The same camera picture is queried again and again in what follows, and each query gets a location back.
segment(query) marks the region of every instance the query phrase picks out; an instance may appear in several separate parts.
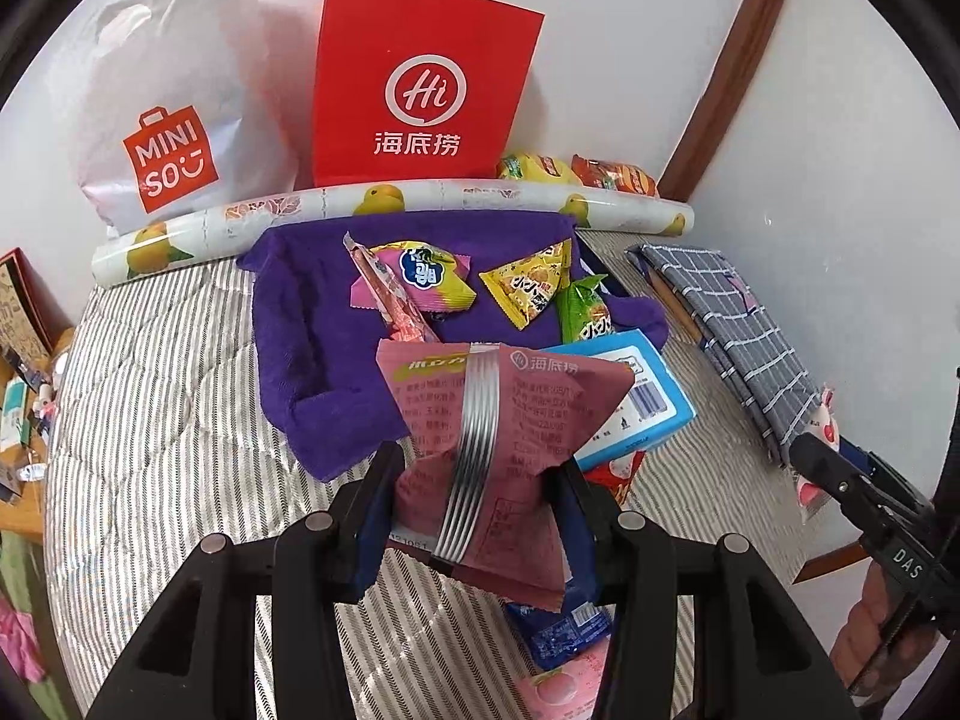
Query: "purple towel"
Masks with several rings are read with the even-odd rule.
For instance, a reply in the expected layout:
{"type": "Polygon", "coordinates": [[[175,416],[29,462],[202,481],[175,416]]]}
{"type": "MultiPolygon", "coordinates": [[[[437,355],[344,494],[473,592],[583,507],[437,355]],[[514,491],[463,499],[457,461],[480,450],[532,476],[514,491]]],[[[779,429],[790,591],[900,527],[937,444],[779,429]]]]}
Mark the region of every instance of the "purple towel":
{"type": "MultiPolygon", "coordinates": [[[[467,283],[477,299],[468,311],[432,326],[443,341],[489,341],[543,348],[560,343],[551,304],[517,330],[478,274],[555,242],[573,240],[573,278],[584,271],[573,219],[535,211],[419,211],[306,221],[267,230],[237,260],[254,271],[253,336],[263,413],[282,430],[301,464],[327,481],[349,469],[383,440],[408,435],[376,365],[387,338],[380,314],[350,307],[357,269],[344,249],[349,231],[359,244],[424,241],[468,254],[467,283]]],[[[664,309],[650,298],[610,298],[613,322],[640,327],[655,346],[666,342],[664,309]]]]}

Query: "black clamp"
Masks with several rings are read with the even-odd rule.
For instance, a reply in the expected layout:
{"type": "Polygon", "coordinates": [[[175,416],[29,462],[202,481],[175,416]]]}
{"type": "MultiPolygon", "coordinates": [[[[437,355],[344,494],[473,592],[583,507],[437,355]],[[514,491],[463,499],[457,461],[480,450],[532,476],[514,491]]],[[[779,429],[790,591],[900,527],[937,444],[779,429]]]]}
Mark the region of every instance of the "black clamp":
{"type": "MultiPolygon", "coordinates": [[[[334,604],[356,604],[376,580],[392,523],[400,447],[385,442],[366,477],[327,512],[275,538],[206,536],[157,598],[88,712],[88,720],[254,720],[253,620],[272,594],[272,665],[280,720],[354,718],[334,604]]],[[[593,717],[671,716],[677,598],[694,597],[694,703],[686,718],[854,718],[803,616],[749,541],[672,538],[621,512],[574,461],[544,475],[575,581],[616,604],[593,717]]]]}
{"type": "Polygon", "coordinates": [[[944,531],[928,499],[880,457],[865,474],[817,437],[790,445],[790,463],[840,504],[863,532],[860,544],[901,589],[902,600],[881,631],[882,648],[915,625],[934,621],[947,638],[960,626],[960,581],[944,559],[956,528],[944,531]]]}

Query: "striped bedsheet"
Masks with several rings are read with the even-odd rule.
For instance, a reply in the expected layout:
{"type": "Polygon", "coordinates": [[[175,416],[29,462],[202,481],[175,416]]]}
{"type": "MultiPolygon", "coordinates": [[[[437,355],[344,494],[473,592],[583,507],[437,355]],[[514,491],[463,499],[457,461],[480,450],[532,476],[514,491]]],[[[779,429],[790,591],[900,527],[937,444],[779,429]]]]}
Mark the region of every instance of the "striped bedsheet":
{"type": "MultiPolygon", "coordinates": [[[[588,234],[625,285],[635,236],[588,234]]],[[[257,398],[251,274],[232,261],[95,290],[80,323],[51,442],[46,563],[59,646],[80,707],[206,533],[253,541],[332,500],[296,463],[257,398]]],[[[665,357],[699,416],[652,452],[629,505],[671,533],[740,531],[781,581],[803,564],[790,480],[683,330],[665,357]]],[[[692,610],[680,605],[675,708],[692,681],[692,610]]],[[[388,550],[376,585],[338,626],[361,718],[528,717],[515,680],[533,672],[496,598],[388,550]]],[[[256,607],[256,697],[275,718],[270,599],[256,607]]]]}

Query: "human hand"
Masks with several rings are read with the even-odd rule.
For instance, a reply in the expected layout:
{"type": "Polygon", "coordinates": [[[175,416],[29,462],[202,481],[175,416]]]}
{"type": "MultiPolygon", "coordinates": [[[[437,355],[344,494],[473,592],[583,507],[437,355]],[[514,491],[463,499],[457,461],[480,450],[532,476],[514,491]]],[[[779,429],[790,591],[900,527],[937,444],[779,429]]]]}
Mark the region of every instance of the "human hand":
{"type": "MultiPolygon", "coordinates": [[[[861,599],[851,608],[847,624],[840,629],[830,650],[833,667],[847,688],[880,646],[880,629],[895,606],[896,599],[891,599],[887,591],[883,569],[879,563],[871,562],[863,581],[861,599]]],[[[857,694],[872,696],[875,693],[893,693],[904,678],[923,662],[936,644],[937,637],[939,634],[932,624],[909,631],[896,642],[893,651],[877,658],[877,662],[861,680],[857,694]]]]}

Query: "barcode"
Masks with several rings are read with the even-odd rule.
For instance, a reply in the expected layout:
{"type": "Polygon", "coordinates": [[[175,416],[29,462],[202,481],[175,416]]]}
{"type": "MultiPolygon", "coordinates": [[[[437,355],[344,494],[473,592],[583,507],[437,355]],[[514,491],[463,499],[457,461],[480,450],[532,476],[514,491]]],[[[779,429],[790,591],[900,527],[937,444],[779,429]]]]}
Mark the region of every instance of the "barcode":
{"type": "Polygon", "coordinates": [[[631,389],[630,402],[640,412],[640,419],[649,419],[666,411],[664,396],[659,393],[659,389],[653,382],[643,382],[631,389]]]}
{"type": "Polygon", "coordinates": [[[599,611],[595,605],[587,601],[587,603],[575,608],[571,614],[573,614],[573,621],[577,624],[577,627],[582,628],[599,614],[599,611]]]}

